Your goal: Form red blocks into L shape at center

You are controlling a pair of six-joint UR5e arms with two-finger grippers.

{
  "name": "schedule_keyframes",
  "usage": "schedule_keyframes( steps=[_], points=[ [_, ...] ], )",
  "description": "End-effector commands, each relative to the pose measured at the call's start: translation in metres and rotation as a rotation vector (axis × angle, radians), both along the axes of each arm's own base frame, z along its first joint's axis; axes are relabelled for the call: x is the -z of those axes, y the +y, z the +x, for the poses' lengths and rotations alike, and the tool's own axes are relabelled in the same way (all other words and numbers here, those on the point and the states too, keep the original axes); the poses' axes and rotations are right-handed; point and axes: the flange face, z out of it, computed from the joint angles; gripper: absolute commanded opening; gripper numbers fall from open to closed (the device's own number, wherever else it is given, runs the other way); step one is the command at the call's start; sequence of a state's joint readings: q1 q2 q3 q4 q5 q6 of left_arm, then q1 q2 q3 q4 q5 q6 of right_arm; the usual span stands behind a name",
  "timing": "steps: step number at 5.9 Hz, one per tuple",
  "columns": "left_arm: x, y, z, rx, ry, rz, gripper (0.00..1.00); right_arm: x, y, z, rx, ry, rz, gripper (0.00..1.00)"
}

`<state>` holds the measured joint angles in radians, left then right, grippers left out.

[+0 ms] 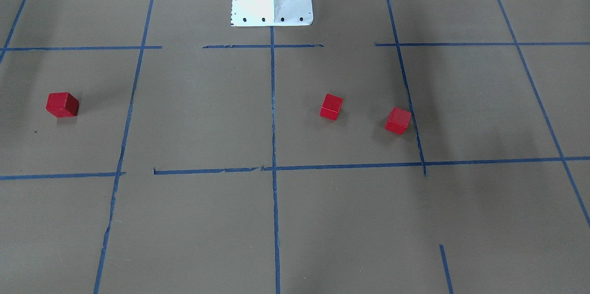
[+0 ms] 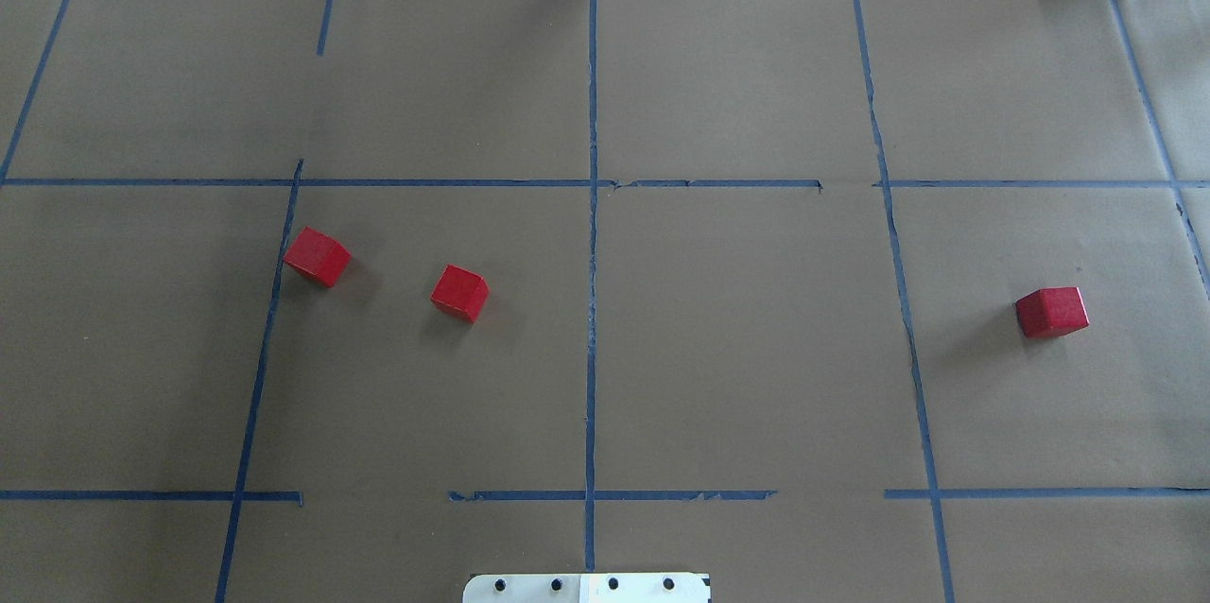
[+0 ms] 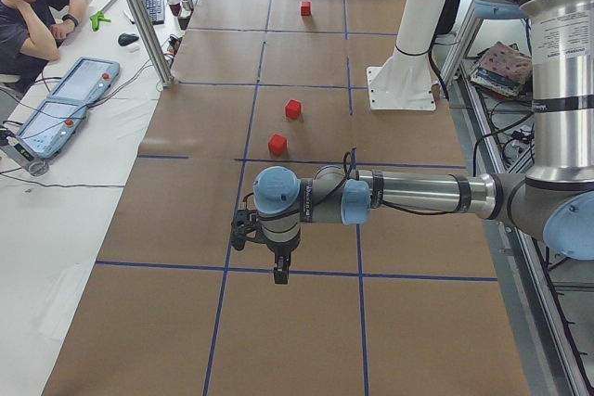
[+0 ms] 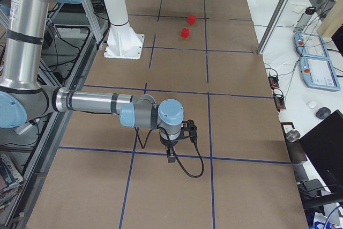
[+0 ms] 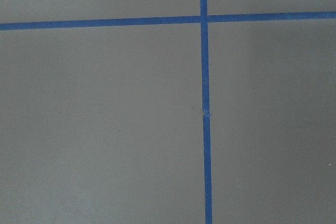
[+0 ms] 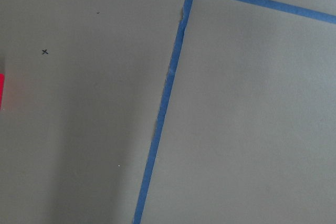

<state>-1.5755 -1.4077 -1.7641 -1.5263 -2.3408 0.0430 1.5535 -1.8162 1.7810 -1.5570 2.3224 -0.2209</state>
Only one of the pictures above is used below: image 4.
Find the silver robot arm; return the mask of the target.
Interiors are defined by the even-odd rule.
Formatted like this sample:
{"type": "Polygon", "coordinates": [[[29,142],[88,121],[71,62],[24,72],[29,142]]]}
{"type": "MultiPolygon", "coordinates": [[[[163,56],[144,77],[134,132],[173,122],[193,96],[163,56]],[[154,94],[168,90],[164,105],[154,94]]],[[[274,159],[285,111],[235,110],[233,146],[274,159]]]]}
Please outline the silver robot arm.
{"type": "Polygon", "coordinates": [[[150,95],[72,91],[37,81],[51,2],[83,0],[11,0],[1,75],[1,127],[13,128],[51,112],[67,110],[117,114],[126,127],[159,129],[169,162],[178,161],[175,144],[184,138],[181,103],[167,99],[158,104],[150,95]]]}

